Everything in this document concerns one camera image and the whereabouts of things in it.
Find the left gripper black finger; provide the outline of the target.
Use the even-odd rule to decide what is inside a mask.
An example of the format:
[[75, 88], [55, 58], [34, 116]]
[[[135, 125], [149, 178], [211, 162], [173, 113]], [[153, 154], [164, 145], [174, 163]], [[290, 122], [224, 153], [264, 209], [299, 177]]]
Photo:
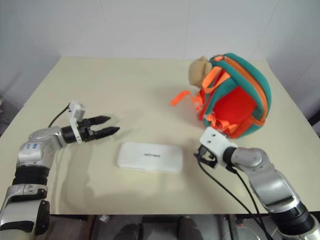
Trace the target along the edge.
[[104, 124], [105, 122], [107, 122], [108, 120], [110, 120], [111, 118], [109, 116], [105, 116], [105, 115], [99, 115], [99, 116], [95, 116], [89, 119], [90, 125], [100, 125], [100, 124]]
[[117, 133], [119, 130], [120, 130], [120, 127], [110, 126], [110, 127], [106, 127], [101, 130], [95, 131], [93, 136], [95, 140], [98, 140], [98, 139], [112, 136], [115, 133]]

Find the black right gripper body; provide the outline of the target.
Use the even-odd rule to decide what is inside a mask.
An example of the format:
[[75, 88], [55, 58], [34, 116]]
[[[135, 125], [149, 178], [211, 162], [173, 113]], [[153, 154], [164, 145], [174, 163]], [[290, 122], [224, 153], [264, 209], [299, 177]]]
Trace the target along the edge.
[[216, 163], [217, 157], [207, 147], [201, 145], [198, 149], [198, 159], [201, 163]]

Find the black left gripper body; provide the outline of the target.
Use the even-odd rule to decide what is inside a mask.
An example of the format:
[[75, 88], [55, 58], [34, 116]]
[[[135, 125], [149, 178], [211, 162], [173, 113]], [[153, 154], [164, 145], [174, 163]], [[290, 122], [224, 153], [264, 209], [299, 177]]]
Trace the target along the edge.
[[95, 118], [85, 118], [77, 122], [77, 129], [83, 142], [89, 142], [96, 139], [96, 132], [91, 130], [91, 126], [96, 125]]

